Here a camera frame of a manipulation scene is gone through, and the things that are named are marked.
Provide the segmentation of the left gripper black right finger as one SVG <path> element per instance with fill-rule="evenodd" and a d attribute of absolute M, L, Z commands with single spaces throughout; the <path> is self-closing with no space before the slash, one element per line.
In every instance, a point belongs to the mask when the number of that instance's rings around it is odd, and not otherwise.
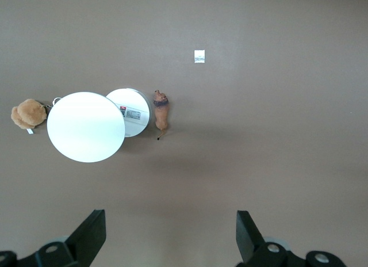
<path fill-rule="evenodd" d="M 264 244 L 262 234 L 248 211 L 237 211 L 236 243 L 244 263 Z"/>

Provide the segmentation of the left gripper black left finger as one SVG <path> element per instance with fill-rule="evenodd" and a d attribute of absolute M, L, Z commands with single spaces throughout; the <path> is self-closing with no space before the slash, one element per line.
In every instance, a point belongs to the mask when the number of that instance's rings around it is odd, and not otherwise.
<path fill-rule="evenodd" d="M 68 248 L 79 264 L 91 264 L 105 241 L 105 210 L 95 209 L 68 237 Z"/>

